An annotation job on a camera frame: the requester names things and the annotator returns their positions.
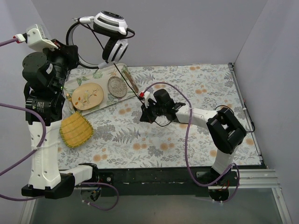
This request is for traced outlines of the white black headphones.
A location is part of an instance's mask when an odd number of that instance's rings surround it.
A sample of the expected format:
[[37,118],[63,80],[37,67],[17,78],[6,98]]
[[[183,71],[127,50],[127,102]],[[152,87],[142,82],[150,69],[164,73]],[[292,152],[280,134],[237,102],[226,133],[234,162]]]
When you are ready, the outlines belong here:
[[74,18],[74,24],[66,33],[66,44],[73,45],[73,33],[78,26],[83,26],[93,34],[101,34],[109,37],[103,48],[103,63],[92,64],[79,56],[79,65],[87,69],[102,69],[110,63],[118,63],[128,49],[128,39],[135,36],[134,30],[128,28],[125,19],[109,11],[101,11],[95,16]]

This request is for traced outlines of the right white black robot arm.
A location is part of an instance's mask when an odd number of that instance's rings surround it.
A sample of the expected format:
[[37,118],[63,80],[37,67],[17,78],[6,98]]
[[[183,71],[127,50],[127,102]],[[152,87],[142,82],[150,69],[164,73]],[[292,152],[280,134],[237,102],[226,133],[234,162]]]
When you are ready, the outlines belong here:
[[208,183],[198,182],[194,176],[192,180],[200,187],[213,184],[222,185],[228,180],[228,172],[233,167],[233,157],[236,149],[242,144],[247,135],[246,130],[235,115],[228,109],[203,110],[192,108],[191,103],[174,102],[165,89],[154,92],[154,98],[148,91],[140,92],[142,101],[141,122],[153,123],[158,116],[165,116],[174,123],[196,125],[209,131],[217,155],[211,168],[211,179]]

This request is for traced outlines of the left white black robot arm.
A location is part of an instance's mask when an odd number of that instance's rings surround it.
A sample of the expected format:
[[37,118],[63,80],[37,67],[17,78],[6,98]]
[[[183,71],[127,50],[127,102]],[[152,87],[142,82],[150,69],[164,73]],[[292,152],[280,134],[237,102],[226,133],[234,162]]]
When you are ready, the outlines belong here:
[[58,168],[58,137],[65,102],[63,88],[72,69],[78,66],[78,47],[51,40],[54,49],[43,47],[27,55],[23,61],[25,120],[31,137],[31,174],[21,189],[28,197],[43,196],[60,199],[73,193],[75,186],[85,182],[93,187],[99,183],[96,165],[81,163],[65,171]]

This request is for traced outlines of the floral table mat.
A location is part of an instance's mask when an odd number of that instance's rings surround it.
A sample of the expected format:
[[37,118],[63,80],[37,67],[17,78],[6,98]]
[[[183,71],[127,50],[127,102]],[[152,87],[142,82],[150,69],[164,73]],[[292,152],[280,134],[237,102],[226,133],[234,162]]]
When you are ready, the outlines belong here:
[[[194,108],[219,110],[229,107],[247,130],[234,162],[259,165],[261,159],[235,79],[226,64],[128,67],[139,89],[168,91],[176,102],[190,101]],[[155,123],[140,122],[141,103],[134,95],[86,115],[93,136],[78,148],[58,143],[58,166],[71,169],[80,163],[99,168],[157,168],[211,166],[217,155],[209,131],[158,117]]]

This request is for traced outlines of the floral rectangular tray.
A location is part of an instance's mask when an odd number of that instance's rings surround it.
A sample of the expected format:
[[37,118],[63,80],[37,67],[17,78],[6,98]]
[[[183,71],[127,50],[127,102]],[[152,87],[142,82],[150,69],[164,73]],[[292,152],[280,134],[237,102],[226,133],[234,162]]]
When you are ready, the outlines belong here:
[[[72,96],[72,94],[76,88],[78,88],[80,85],[86,84],[86,83],[96,83],[102,87],[102,89],[104,91],[103,101],[101,102],[100,105],[93,107],[89,110],[85,110],[85,111],[77,110],[83,116],[85,116],[89,113],[92,113],[96,110],[100,110],[102,108],[108,107],[108,106],[116,104],[118,102],[121,102],[125,99],[133,97],[134,96],[133,91],[130,88],[127,88],[128,92],[127,92],[126,96],[124,96],[122,98],[116,98],[108,91],[107,83],[108,83],[109,78],[119,77],[122,80],[127,81],[131,85],[131,83],[129,82],[129,80],[127,79],[127,77],[124,74],[125,70],[131,74],[128,67],[123,63],[118,63],[116,66],[111,65],[111,66],[105,67],[100,70],[91,70],[91,69],[86,69],[86,68],[73,69],[70,72],[70,77],[69,77],[68,81],[65,82],[64,95]],[[75,112],[74,106],[73,106],[72,102],[70,102],[69,100],[66,100],[66,102],[64,104],[64,111],[69,112],[71,114]]]

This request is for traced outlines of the brown wooden stick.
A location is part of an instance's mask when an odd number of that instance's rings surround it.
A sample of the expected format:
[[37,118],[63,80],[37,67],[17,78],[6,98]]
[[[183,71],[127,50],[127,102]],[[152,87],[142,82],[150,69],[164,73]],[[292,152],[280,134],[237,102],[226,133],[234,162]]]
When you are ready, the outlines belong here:
[[139,88],[138,88],[136,82],[134,81],[134,79],[132,78],[131,74],[129,72],[127,72],[126,70],[124,71],[124,74],[127,77],[127,79],[129,80],[129,82],[131,83],[134,92],[138,93],[139,92]]

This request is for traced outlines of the speckled grey oval plate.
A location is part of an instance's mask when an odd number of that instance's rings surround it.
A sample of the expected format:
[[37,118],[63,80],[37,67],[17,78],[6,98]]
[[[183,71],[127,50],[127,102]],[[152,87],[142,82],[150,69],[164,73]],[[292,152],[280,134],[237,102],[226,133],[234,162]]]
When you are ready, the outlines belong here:
[[111,77],[107,83],[108,91],[116,98],[126,96],[128,89],[124,80],[119,77]]

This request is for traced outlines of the beige bird oval plate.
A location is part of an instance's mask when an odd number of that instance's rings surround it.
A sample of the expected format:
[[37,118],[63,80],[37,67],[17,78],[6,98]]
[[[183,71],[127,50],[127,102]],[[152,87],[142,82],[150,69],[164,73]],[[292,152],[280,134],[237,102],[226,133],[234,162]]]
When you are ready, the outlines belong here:
[[71,96],[72,104],[77,110],[85,111],[101,104],[104,91],[99,84],[86,83],[76,88]]

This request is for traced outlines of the yellow woven bamboo basket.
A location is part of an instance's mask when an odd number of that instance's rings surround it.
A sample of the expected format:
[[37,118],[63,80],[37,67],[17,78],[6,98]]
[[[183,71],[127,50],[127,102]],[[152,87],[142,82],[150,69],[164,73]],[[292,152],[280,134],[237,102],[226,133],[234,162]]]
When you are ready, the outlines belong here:
[[60,135],[69,148],[77,148],[85,144],[93,136],[93,126],[79,112],[63,119],[60,126]]

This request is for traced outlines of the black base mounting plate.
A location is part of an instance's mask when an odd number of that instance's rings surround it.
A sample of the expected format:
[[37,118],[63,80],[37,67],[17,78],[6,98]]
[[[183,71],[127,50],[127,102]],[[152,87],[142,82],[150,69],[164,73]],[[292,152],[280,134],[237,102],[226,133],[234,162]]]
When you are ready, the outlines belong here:
[[[208,184],[219,175],[210,167],[191,167],[191,173],[196,181]],[[186,167],[178,168],[119,168],[98,169],[96,179],[114,186],[120,196],[172,196],[195,195],[209,197],[208,187],[198,186],[191,178]],[[226,193],[229,187],[236,187],[237,173],[229,171],[212,187],[221,188]]]

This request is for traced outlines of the aluminium frame rail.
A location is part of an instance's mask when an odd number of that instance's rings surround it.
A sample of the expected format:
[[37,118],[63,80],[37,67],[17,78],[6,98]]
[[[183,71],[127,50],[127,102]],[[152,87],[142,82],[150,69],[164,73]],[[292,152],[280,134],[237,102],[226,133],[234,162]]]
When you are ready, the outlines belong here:
[[[100,182],[96,179],[96,168],[93,164],[78,165],[76,168],[69,170],[55,171],[32,171],[32,176],[27,187],[34,190],[44,191],[62,191],[73,190],[76,186],[94,186]],[[273,169],[243,169],[238,170],[236,167],[230,171],[237,173],[237,185],[239,188],[275,188],[279,186],[278,177]]]

